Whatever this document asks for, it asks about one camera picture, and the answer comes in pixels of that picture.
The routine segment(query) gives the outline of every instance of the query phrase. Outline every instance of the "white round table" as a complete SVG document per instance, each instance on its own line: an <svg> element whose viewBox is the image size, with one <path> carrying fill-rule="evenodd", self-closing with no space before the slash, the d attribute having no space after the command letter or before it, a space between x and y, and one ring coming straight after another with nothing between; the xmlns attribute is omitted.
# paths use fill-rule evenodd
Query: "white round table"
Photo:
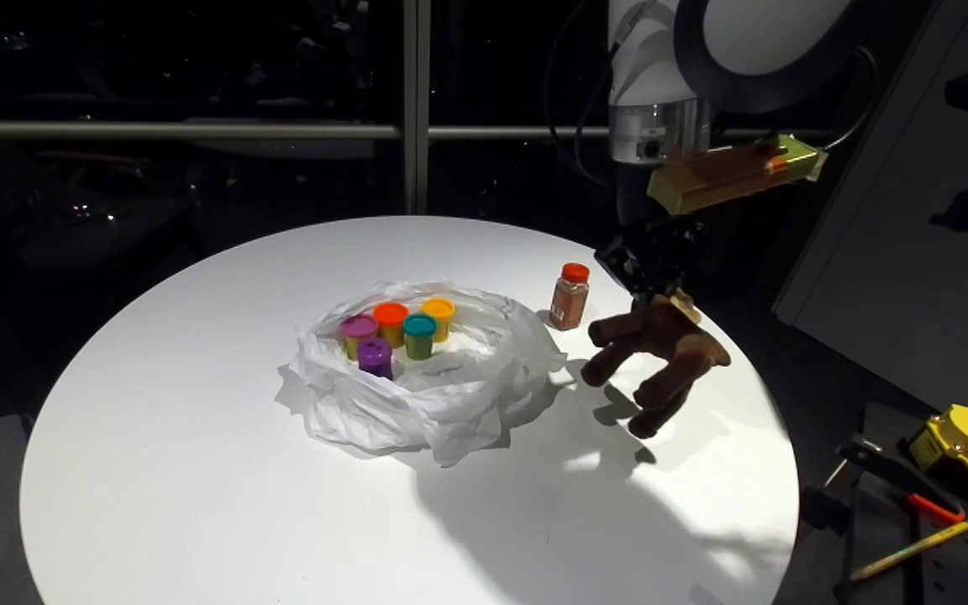
<svg viewBox="0 0 968 605"><path fill-rule="evenodd" d="M793 445L750 359L639 444L616 412L661 359L566 387L458 466L359 460L275 402L296 337L387 283L529 310L592 248L489 220L355 219L210 254L122 310L51 391L20 521L48 605L747 605L795 542ZM592 275L587 320L627 292ZM585 328L553 332L578 359Z"/></svg>

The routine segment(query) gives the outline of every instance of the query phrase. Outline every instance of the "brown toy animal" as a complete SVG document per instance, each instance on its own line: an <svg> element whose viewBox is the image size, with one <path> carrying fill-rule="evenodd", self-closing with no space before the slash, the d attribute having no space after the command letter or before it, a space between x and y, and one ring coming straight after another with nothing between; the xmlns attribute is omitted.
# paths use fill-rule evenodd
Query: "brown toy animal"
<svg viewBox="0 0 968 605"><path fill-rule="evenodd" d="M694 310L685 299L656 299L640 313L597 320L587 327L587 340L602 346L580 375L587 387L602 387L633 354L652 354L666 359L666 368L647 375L635 391L640 412L627 421L635 435L652 435L668 417L675 417L699 375L713 365L728 365L728 354L694 327Z"/></svg>

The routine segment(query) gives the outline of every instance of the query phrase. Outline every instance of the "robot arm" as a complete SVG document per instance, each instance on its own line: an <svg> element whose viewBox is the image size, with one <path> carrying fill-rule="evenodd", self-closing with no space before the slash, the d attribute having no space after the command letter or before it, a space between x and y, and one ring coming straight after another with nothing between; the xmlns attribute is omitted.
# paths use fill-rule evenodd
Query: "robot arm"
<svg viewBox="0 0 968 605"><path fill-rule="evenodd" d="M819 174L823 154L793 139L779 139L789 146L710 154L713 113L784 112L835 79L852 60L867 6L871 0L608 0L619 239L597 262L639 302L677 290L694 260L701 230L681 215L793 182L764 174L774 162L808 182Z"/></svg>

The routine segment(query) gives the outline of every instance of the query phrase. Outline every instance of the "plastic bag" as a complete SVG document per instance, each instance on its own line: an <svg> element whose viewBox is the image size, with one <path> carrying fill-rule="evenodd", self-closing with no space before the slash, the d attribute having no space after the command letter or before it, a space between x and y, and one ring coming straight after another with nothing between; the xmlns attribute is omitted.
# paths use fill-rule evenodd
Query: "plastic bag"
<svg viewBox="0 0 968 605"><path fill-rule="evenodd" d="M379 299L419 310L428 294L458 302L454 328L433 355L406 359L396 350L393 378L355 368L335 340L338 321ZM553 396L552 372L562 364L546 327L513 299L445 283L391 285L335 307L300 337L300 354L287 364L300 387L287 407L305 417L305 430L319 441L359 452L431 445L433 460L449 466L469 450L498 444L521 410Z"/></svg>

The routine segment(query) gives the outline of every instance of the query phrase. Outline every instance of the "floor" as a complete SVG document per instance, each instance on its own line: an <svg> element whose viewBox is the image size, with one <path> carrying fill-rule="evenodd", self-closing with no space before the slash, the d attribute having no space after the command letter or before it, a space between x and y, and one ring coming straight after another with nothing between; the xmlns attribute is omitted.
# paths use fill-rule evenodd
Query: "floor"
<svg viewBox="0 0 968 605"><path fill-rule="evenodd" d="M839 359L804 332L779 327L760 302L710 307L768 382L779 417L793 433L807 485L819 485L834 466L834 445L861 430L864 401L907 401L891 382ZM16 462L23 452L23 423L0 421L0 605L32 605L20 556L10 496L16 494ZM829 600L829 586L844 570L844 536L808 532L795 549L779 605Z"/></svg>

